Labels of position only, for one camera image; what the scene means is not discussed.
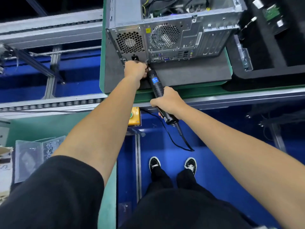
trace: computer component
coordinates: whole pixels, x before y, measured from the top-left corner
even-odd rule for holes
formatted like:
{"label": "computer component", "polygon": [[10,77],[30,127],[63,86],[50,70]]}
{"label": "computer component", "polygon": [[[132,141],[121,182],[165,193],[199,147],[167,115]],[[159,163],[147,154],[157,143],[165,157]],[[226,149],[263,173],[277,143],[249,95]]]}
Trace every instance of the computer component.
{"label": "computer component", "polygon": [[107,36],[122,62],[135,56],[149,63],[218,56],[246,10],[243,0],[164,1],[173,13],[147,8],[141,0],[107,1]]}

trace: shoe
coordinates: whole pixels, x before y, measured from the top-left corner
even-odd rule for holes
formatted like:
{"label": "shoe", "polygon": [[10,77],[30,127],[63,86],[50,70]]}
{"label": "shoe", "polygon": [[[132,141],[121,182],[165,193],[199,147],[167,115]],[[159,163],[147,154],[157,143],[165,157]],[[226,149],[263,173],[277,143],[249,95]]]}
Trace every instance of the shoe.
{"label": "shoe", "polygon": [[185,169],[190,169],[195,176],[196,169],[197,169],[197,162],[196,162],[195,158],[188,158],[185,161],[184,168]]}
{"label": "shoe", "polygon": [[153,168],[156,167],[156,166],[161,167],[159,159],[157,157],[151,157],[150,160],[149,160],[149,170],[150,170],[150,172],[152,172]]}

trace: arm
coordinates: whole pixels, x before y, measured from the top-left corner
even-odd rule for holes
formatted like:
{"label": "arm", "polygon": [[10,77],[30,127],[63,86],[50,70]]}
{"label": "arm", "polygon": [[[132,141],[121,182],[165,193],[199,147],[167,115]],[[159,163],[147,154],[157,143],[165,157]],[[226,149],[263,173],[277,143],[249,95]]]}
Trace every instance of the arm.
{"label": "arm", "polygon": [[304,227],[304,165],[273,146],[188,106],[172,88],[165,87],[164,96],[151,100],[151,105],[185,121],[232,176],[284,228]]}
{"label": "arm", "polygon": [[67,135],[53,156],[76,158],[99,171],[104,185],[123,144],[130,112],[147,65],[128,61],[125,78],[112,93]]}

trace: black pants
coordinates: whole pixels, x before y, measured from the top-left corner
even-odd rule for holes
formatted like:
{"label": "black pants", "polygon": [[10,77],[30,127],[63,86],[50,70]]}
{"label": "black pants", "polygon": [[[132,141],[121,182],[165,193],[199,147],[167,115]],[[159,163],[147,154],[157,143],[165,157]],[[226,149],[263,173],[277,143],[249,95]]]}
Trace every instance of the black pants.
{"label": "black pants", "polygon": [[[173,183],[170,177],[163,169],[161,169],[160,166],[156,166],[152,169],[151,179],[152,182],[148,186],[146,194],[150,194],[165,188],[173,188]],[[198,191],[211,199],[216,199],[211,192],[209,192],[207,189],[203,188],[196,182],[194,174],[190,169],[184,169],[183,171],[178,173],[177,186],[178,188]]]}
{"label": "black pants", "polygon": [[[152,169],[151,174],[152,182],[147,188],[146,194],[150,194],[156,192],[158,190],[173,188],[173,183],[170,177],[166,174],[166,172],[161,169],[160,166],[156,166]],[[218,204],[223,207],[229,209],[230,211],[235,211],[240,214],[240,216],[252,227],[257,227],[258,225],[251,219],[249,219],[244,213],[240,212],[237,208],[235,208],[232,204],[218,200],[211,192],[209,192],[206,188],[202,187],[196,182],[193,172],[190,169],[184,169],[177,175],[177,186],[178,188],[198,191],[207,196],[211,200],[215,200]]]}

